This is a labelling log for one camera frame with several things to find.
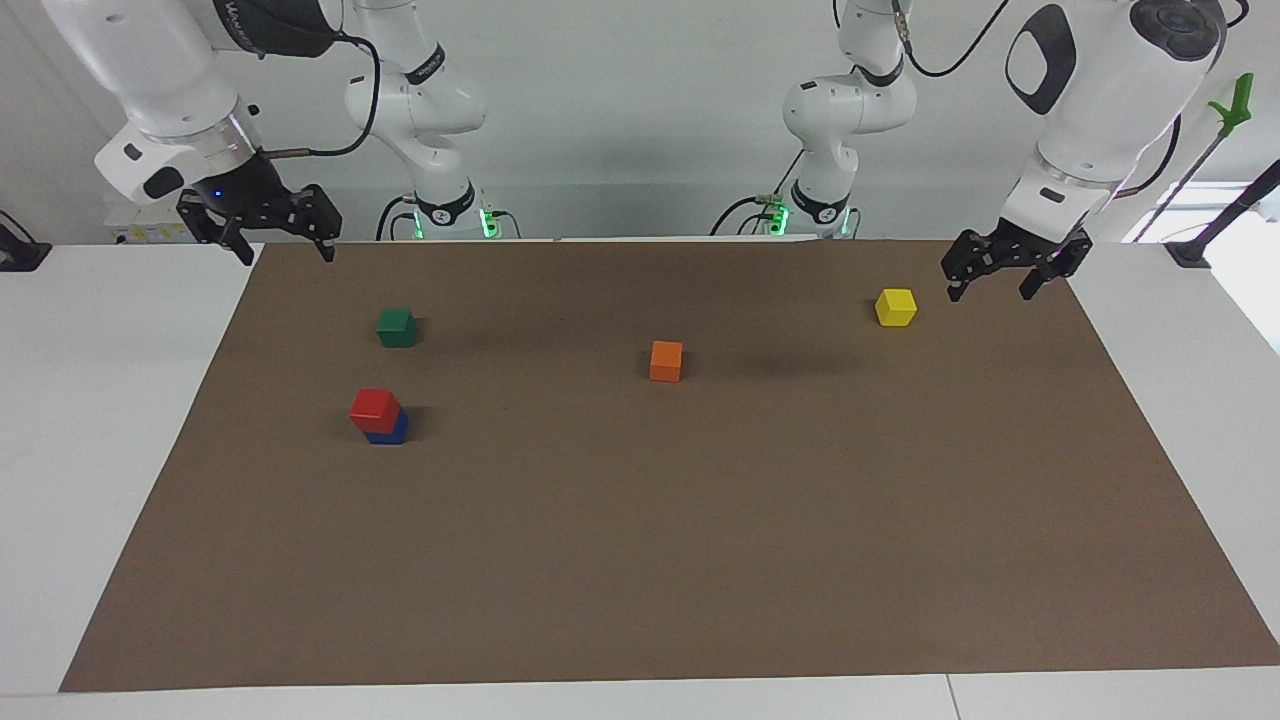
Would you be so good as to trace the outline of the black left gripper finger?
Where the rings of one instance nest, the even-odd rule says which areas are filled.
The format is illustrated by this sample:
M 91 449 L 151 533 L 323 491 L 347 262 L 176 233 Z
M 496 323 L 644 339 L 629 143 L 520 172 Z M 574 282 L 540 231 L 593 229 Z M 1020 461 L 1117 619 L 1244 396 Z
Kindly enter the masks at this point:
M 974 281 L 1001 269 L 991 252 L 989 238 L 977 231 L 961 232 L 942 256 L 940 266 L 948 282 L 947 296 L 952 304 L 963 299 Z
M 1047 284 L 1074 275 L 1092 249 L 1093 241 L 1088 234 L 1071 234 L 1052 254 L 1037 254 L 1027 278 L 1019 286 L 1021 299 L 1032 301 Z

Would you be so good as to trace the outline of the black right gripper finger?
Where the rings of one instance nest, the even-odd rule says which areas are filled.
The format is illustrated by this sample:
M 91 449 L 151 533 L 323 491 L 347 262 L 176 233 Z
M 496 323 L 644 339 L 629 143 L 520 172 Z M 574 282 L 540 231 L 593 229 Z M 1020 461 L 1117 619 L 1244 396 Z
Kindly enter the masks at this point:
M 343 218 L 320 184 L 307 184 L 289 196 L 288 232 L 311 241 L 325 263 L 337 255 Z
M 177 213 L 197 243 L 216 245 L 232 252 L 244 266 L 253 264 L 255 251 L 241 233 L 236 217 L 219 222 L 219 215 L 197 193 L 180 193 Z

